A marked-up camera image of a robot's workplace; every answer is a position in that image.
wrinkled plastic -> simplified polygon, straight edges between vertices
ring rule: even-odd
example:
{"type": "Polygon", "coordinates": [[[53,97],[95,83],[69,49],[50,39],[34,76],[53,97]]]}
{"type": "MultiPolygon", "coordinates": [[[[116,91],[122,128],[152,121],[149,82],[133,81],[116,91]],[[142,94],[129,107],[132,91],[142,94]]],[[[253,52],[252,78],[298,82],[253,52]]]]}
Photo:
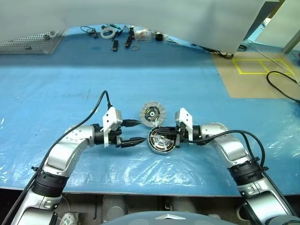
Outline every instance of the wrinkled plastic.
{"type": "MultiPolygon", "coordinates": [[[[38,166],[54,141],[85,118],[101,92],[108,90],[124,119],[138,120],[146,102],[158,101],[166,110],[163,126],[174,126],[175,112],[185,107],[194,125],[221,122],[230,129],[252,132],[265,146],[270,177],[284,194],[300,192],[298,105],[287,99],[230,98],[210,55],[201,50],[157,47],[153,42],[143,43],[140,53],[119,49],[114,54],[96,47],[105,49],[107,43],[73,35],[50,56],[1,57],[2,188],[24,188],[33,175],[30,167],[38,166]]],[[[102,124],[105,112],[104,99],[87,124],[102,124]]],[[[122,138],[146,137],[149,131],[143,125],[123,127],[122,138]]],[[[251,138],[250,144],[260,157],[251,138]]],[[[162,156],[153,153],[147,142],[132,148],[99,145],[85,150],[64,191],[239,195],[212,147],[183,143],[162,156]]]]}

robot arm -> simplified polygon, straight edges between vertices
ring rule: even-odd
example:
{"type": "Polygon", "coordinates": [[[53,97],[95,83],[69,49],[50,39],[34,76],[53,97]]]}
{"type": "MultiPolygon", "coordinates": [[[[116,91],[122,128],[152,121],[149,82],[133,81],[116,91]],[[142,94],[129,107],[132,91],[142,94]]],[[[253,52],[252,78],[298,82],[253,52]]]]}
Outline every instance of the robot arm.
{"type": "Polygon", "coordinates": [[[103,116],[103,127],[98,124],[80,126],[66,135],[52,148],[41,170],[32,168],[37,171],[37,177],[11,224],[54,225],[57,220],[54,210],[61,201],[61,193],[81,153],[98,144],[104,144],[105,147],[115,144],[123,148],[142,143],[145,138],[122,140],[120,137],[122,126],[138,124],[140,122],[137,120],[123,120],[121,112],[110,107],[103,116]]]}
{"type": "MultiPolygon", "coordinates": [[[[218,123],[193,126],[193,118],[184,108],[176,112],[175,122],[176,127],[159,127],[157,131],[164,137],[175,138],[176,147],[180,146],[180,141],[196,143],[199,140],[201,144],[201,140],[228,131],[227,127],[218,123]]],[[[257,163],[259,158],[252,158],[235,136],[221,135],[210,143],[217,149],[238,191],[245,198],[244,207],[253,224],[271,225],[274,221],[300,220],[293,216],[284,196],[264,175],[266,173],[257,163]]]]}

blue plastic sheet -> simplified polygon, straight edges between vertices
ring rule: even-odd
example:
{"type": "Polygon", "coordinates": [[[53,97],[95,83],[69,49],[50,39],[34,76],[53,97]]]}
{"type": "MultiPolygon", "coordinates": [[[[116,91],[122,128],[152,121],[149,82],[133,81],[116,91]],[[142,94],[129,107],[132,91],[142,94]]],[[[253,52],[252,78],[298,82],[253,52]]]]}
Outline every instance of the blue plastic sheet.
{"type": "MultiPolygon", "coordinates": [[[[127,37],[121,36],[120,43],[127,37]]],[[[124,119],[139,119],[145,102],[166,109],[164,126],[185,107],[194,125],[221,122],[258,136],[269,175],[285,194],[300,193],[300,109],[287,99],[230,98],[211,56],[199,49],[150,42],[111,51],[110,40],[65,37],[53,55],[0,56],[0,186],[23,188],[51,144],[90,113],[108,90],[124,119]]],[[[106,103],[88,124],[102,123],[106,103]]],[[[148,135],[143,125],[123,138],[148,135]]],[[[260,150],[250,141],[256,155],[260,150]]],[[[215,149],[183,143],[171,154],[132,148],[87,149],[67,192],[153,195],[239,195],[215,149]]]]}

floor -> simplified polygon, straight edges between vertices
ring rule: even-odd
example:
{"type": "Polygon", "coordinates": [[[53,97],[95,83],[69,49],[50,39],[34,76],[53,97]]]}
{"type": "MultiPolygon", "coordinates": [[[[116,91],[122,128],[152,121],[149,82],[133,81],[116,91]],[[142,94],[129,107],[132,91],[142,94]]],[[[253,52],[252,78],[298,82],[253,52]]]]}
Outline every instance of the floor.
{"type": "MultiPolygon", "coordinates": [[[[20,191],[0,189],[0,222],[8,209],[18,197],[20,191]]],[[[101,224],[101,205],[103,195],[92,194],[64,194],[69,202],[71,212],[79,212],[80,225],[99,225],[101,224]]],[[[300,195],[287,196],[288,201],[300,214],[300,195]]],[[[236,215],[237,208],[242,204],[243,199],[240,197],[191,197],[196,210],[199,214],[218,214],[221,219],[230,221],[239,225],[249,225],[245,220],[240,220],[236,215]]],[[[147,195],[127,195],[127,208],[129,213],[141,211],[164,210],[164,203],[168,202],[168,197],[157,197],[147,195]]],[[[68,212],[68,205],[62,200],[56,212],[59,217],[68,212]]]]}

white panel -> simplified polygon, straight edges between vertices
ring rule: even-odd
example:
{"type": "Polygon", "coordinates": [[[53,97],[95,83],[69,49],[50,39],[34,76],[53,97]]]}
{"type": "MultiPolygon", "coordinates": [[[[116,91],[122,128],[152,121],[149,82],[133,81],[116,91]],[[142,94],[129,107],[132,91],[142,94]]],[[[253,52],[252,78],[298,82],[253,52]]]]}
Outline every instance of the white panel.
{"type": "Polygon", "coordinates": [[[0,0],[0,42],[49,30],[124,23],[234,53],[264,0],[0,0]]]}
{"type": "Polygon", "coordinates": [[[300,29],[300,0],[286,0],[256,39],[257,42],[284,47],[300,29]]]}

